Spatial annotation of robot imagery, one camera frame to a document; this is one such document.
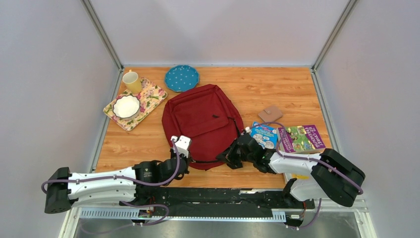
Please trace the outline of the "purple treehouse book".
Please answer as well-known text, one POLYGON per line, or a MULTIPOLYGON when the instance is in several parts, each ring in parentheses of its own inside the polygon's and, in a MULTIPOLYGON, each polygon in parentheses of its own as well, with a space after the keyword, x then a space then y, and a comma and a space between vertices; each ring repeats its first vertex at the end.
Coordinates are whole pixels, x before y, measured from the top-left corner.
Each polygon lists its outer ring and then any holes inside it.
POLYGON ((314 124, 287 126, 286 129, 278 127, 276 132, 283 152, 311 154, 320 153, 326 148, 314 124))

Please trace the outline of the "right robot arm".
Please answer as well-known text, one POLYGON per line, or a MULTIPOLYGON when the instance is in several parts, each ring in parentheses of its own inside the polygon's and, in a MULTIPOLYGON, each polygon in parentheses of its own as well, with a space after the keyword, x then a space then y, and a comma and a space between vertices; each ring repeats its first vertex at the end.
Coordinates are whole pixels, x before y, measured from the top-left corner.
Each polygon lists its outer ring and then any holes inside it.
POLYGON ((290 179, 283 190, 283 203, 290 208, 318 198, 329 198, 341 206, 352 207, 357 196, 364 192, 365 173, 330 148, 315 154, 286 153, 277 148, 262 148, 246 133, 216 158, 232 169, 250 162, 262 173, 304 176, 304 179, 290 179))

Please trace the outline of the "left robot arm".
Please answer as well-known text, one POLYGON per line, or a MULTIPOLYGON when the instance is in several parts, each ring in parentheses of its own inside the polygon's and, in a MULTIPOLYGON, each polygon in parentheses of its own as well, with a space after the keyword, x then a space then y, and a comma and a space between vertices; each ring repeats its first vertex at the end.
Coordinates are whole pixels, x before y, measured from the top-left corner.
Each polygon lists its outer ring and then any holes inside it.
POLYGON ((102 202, 131 202, 147 205, 151 192, 145 187, 169 185, 187 174, 191 156, 186 148, 173 147, 165 161, 145 161, 124 169, 102 173, 72 173, 57 169, 42 184, 46 195, 44 212, 56 214, 74 206, 102 202))

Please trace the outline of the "red backpack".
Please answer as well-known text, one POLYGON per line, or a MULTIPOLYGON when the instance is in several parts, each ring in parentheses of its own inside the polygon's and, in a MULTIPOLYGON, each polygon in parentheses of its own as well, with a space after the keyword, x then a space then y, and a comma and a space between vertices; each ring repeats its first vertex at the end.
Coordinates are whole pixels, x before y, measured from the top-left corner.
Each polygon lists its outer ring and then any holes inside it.
POLYGON ((217 156, 240 135, 244 124, 239 111, 217 85, 207 84, 183 92, 167 101, 162 126, 168 141, 172 136, 191 139, 189 147, 198 170, 223 165, 217 156))

